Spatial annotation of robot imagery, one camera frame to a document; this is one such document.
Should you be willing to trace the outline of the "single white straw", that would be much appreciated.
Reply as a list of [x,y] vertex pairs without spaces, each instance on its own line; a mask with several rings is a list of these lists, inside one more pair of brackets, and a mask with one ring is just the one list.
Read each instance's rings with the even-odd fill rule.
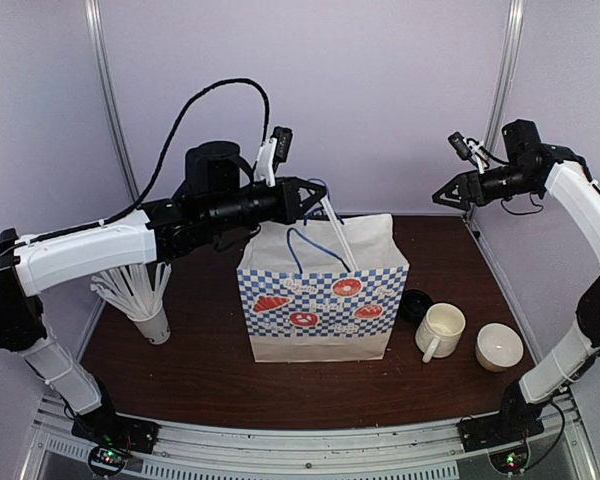
[[348,260],[349,266],[353,269],[353,270],[357,270],[358,269],[358,264],[353,256],[353,252],[349,246],[349,243],[346,239],[345,236],[345,232],[342,229],[342,225],[340,220],[338,219],[332,205],[331,202],[328,198],[328,195],[325,195],[321,200],[320,200],[320,204],[323,208],[323,210],[325,211],[334,231],[335,234],[338,238],[338,241],[341,245],[341,247],[343,248],[343,251],[345,253],[346,259]]

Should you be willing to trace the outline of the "blue checkered paper bag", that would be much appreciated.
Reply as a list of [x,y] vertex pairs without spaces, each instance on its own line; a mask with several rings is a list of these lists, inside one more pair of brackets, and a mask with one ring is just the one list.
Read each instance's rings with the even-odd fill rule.
[[258,363],[383,358],[409,273],[390,214],[338,218],[353,270],[328,220],[262,224],[237,267]]

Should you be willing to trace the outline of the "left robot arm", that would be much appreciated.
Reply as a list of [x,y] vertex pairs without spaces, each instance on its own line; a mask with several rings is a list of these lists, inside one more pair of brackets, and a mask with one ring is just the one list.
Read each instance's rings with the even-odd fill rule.
[[133,264],[168,262],[215,244],[222,233],[266,221],[289,225],[326,195],[324,186],[274,170],[287,150],[267,143],[252,172],[237,144],[212,141],[185,155],[176,193],[144,203],[110,224],[72,228],[59,236],[0,234],[0,348],[20,354],[69,404],[103,444],[117,442],[124,424],[104,385],[74,363],[43,323],[42,291]]

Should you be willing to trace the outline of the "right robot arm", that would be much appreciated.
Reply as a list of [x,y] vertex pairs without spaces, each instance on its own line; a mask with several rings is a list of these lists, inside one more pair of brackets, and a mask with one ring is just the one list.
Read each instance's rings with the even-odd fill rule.
[[568,289],[575,312],[564,336],[531,370],[510,384],[500,408],[489,421],[499,440],[510,442],[536,421],[554,394],[579,380],[600,355],[600,187],[586,160],[571,148],[541,139],[534,122],[518,119],[502,130],[505,154],[500,159],[482,142],[459,132],[448,142],[468,171],[455,175],[432,196],[436,204],[468,211],[529,194],[550,197],[561,206],[579,248],[558,244],[564,273],[584,268],[588,285],[577,296]]

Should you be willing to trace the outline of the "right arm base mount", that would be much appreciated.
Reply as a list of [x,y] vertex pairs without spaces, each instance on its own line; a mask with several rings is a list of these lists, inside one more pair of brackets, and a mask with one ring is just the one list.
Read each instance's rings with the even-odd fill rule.
[[523,413],[503,410],[481,417],[467,417],[457,424],[457,430],[466,453],[491,449],[509,443],[523,442],[529,436],[544,432],[540,420],[542,409]]

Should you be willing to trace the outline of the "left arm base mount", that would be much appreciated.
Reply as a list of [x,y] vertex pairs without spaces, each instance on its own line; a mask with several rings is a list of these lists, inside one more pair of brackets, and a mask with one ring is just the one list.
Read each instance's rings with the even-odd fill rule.
[[110,401],[104,401],[86,414],[72,413],[74,420],[71,433],[76,437],[124,454],[151,454],[154,450],[159,425],[149,420],[122,416]]

